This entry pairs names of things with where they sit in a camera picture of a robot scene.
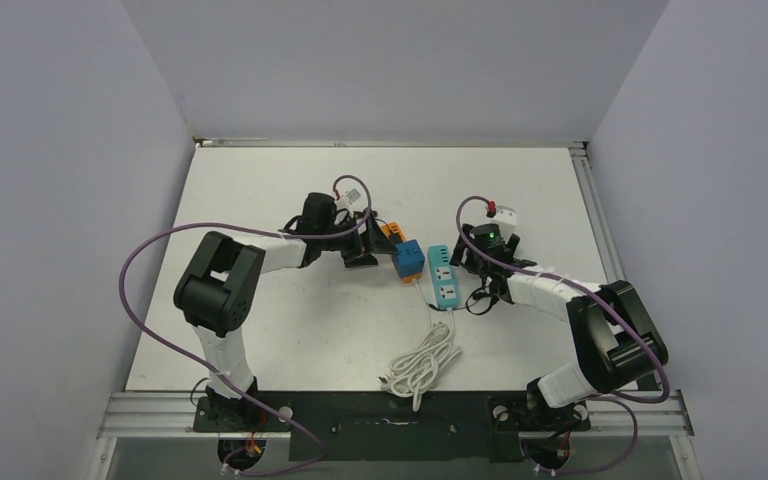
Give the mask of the blue plug adapter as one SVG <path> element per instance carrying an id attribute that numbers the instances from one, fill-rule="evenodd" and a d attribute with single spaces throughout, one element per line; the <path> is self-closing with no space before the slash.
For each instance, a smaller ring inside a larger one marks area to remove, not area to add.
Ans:
<path id="1" fill-rule="evenodd" d="M 396 244 L 396 253 L 392 256 L 392 262 L 396 273 L 403 281 L 410 282 L 419 277 L 425 267 L 425 255 L 415 239 Z"/>

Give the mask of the teal power strip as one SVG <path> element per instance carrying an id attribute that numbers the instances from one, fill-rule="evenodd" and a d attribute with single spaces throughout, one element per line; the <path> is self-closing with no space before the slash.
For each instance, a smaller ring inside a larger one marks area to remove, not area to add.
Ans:
<path id="1" fill-rule="evenodd" d="M 462 300 L 454 267 L 450 264 L 451 254 L 446 245 L 432 245 L 427 250 L 427 261 L 431 275 L 436 308 L 441 311 L 456 310 Z"/>

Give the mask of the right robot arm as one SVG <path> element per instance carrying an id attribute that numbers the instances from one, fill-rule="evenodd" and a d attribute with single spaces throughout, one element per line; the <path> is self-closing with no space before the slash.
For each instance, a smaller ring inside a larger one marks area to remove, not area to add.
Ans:
<path id="1" fill-rule="evenodd" d="M 527 386 L 525 414 L 533 425 L 549 428 L 571 404 L 665 375 L 668 350 L 630 283 L 579 282 L 519 260 L 518 237 L 505 238 L 495 223 L 464 224 L 458 234 L 451 263 L 478 276 L 492 303 L 531 307 L 570 328 L 574 360 Z"/>

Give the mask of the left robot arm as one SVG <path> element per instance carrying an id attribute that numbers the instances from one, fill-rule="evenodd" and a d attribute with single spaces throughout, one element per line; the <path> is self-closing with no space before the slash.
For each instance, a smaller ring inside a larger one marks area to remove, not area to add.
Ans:
<path id="1" fill-rule="evenodd" d="M 325 252 L 340 254 L 345 267 L 375 266 L 396 253 L 375 214 L 356 210 L 347 197 L 311 193 L 300 214 L 278 236 L 240 243 L 217 231 L 204 235 L 176 286 L 173 303 L 195 331 L 212 365 L 206 394 L 234 430 L 256 421 L 256 377 L 248 365 L 242 326 L 262 275 L 305 268 Z"/>

